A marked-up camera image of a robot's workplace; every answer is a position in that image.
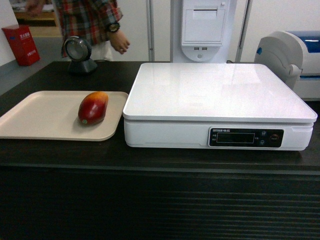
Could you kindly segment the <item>bystander hand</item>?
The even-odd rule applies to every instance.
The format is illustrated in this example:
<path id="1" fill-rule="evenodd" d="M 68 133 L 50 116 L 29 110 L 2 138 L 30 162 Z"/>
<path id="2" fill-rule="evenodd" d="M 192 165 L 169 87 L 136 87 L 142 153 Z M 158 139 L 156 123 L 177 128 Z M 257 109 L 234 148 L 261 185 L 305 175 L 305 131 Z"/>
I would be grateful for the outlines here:
<path id="1" fill-rule="evenodd" d="M 117 32 L 110 32 L 108 34 L 108 37 L 110 44 L 115 51 L 117 51 L 121 55 L 125 54 L 128 51 L 130 42 L 121 30 L 118 30 Z"/>

